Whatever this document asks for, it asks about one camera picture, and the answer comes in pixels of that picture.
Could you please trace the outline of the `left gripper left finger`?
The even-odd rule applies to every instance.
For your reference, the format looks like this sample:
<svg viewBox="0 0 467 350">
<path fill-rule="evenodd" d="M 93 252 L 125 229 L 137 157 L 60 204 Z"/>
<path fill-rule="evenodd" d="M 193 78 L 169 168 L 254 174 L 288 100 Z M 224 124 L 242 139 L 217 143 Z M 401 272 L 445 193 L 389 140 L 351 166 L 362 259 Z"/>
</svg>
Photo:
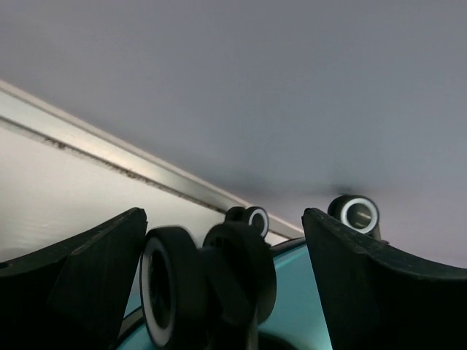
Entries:
<svg viewBox="0 0 467 350">
<path fill-rule="evenodd" d="M 56 244 L 1 263 L 2 349 L 110 349 L 147 229 L 132 208 Z"/>
</svg>

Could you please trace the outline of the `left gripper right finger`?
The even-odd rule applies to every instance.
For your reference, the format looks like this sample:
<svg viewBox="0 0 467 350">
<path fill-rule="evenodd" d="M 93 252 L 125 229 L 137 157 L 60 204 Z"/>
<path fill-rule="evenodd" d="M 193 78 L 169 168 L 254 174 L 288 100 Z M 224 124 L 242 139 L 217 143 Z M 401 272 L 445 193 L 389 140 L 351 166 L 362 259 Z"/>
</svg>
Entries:
<svg viewBox="0 0 467 350">
<path fill-rule="evenodd" d="M 334 349 L 465 349 L 466 269 L 356 233 L 319 209 L 302 217 Z"/>
</svg>

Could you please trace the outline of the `pink and teal suitcase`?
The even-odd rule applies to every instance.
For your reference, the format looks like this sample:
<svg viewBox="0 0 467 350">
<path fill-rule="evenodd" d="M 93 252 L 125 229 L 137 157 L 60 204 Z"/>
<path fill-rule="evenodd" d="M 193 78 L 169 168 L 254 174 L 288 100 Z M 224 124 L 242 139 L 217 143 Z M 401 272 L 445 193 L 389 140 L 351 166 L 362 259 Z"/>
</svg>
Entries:
<svg viewBox="0 0 467 350">
<path fill-rule="evenodd" d="M 181 227 L 151 230 L 139 263 L 139 293 L 129 299 L 118 349 L 291 349 L 260 331 L 277 299 L 277 276 L 304 252 L 305 240 L 275 246 L 264 237 L 261 207 L 228 210 L 201 246 Z"/>
</svg>

